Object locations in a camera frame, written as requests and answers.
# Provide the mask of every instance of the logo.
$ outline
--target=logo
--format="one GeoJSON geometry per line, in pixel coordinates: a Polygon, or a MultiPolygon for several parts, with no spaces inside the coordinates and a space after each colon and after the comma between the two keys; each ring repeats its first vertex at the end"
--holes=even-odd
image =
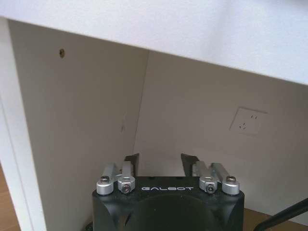
{"type": "Polygon", "coordinates": [[[143,191],[184,191],[189,190],[191,191],[193,187],[142,187],[141,190],[143,191]]]}

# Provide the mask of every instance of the silver clamp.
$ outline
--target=silver clamp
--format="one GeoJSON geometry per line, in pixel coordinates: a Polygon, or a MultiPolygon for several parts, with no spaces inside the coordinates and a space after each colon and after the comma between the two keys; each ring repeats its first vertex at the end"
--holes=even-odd
{"type": "Polygon", "coordinates": [[[103,176],[96,182],[96,192],[99,195],[108,195],[114,191],[114,182],[117,180],[118,170],[115,164],[108,164],[103,176]]]}
{"type": "Polygon", "coordinates": [[[217,178],[212,176],[211,171],[205,166],[203,161],[196,161],[192,166],[192,175],[199,176],[199,187],[208,194],[213,194],[217,190],[217,178]]]}
{"type": "Polygon", "coordinates": [[[122,174],[119,173],[115,164],[108,164],[103,176],[96,182],[96,192],[99,195],[108,195],[114,191],[114,182],[117,188],[124,194],[128,194],[136,187],[133,168],[130,161],[124,161],[122,174]]]}
{"type": "Polygon", "coordinates": [[[222,191],[229,195],[237,195],[240,193],[240,183],[234,176],[229,175],[226,169],[220,163],[212,163],[212,171],[217,175],[221,182],[222,191]]]}
{"type": "Polygon", "coordinates": [[[128,194],[135,189],[136,183],[133,175],[133,168],[130,161],[124,161],[122,166],[122,176],[117,179],[117,188],[124,194],[128,194]]]}

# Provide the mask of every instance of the electrical socket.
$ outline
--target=electrical socket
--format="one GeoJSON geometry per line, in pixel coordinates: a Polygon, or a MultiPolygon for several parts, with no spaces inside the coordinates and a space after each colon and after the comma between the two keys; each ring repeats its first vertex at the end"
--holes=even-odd
{"type": "Polygon", "coordinates": [[[231,124],[230,131],[257,135],[266,114],[266,112],[239,107],[231,124]]]}

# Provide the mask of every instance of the wooden floor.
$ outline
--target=wooden floor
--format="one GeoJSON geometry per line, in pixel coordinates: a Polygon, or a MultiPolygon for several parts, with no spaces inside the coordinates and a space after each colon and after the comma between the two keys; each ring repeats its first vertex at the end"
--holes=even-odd
{"type": "Polygon", "coordinates": [[[0,231],[20,231],[9,190],[0,166],[0,231]]]}
{"type": "MultiPolygon", "coordinates": [[[[254,227],[269,218],[269,215],[245,209],[244,231],[253,231],[254,227]]],[[[13,208],[9,190],[7,188],[2,168],[0,166],[0,231],[20,231],[13,208]]],[[[280,224],[268,231],[308,231],[308,227],[290,221],[280,224]]]]}

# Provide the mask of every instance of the black rod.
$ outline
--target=black rod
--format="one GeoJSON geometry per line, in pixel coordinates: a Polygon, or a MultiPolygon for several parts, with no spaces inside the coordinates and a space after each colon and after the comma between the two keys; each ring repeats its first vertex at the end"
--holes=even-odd
{"type": "Polygon", "coordinates": [[[284,221],[294,218],[307,211],[308,211],[308,198],[302,200],[301,202],[298,202],[297,204],[291,207],[286,208],[285,210],[277,213],[276,215],[258,224],[255,227],[254,231],[264,231],[265,229],[283,223],[284,221]]]}

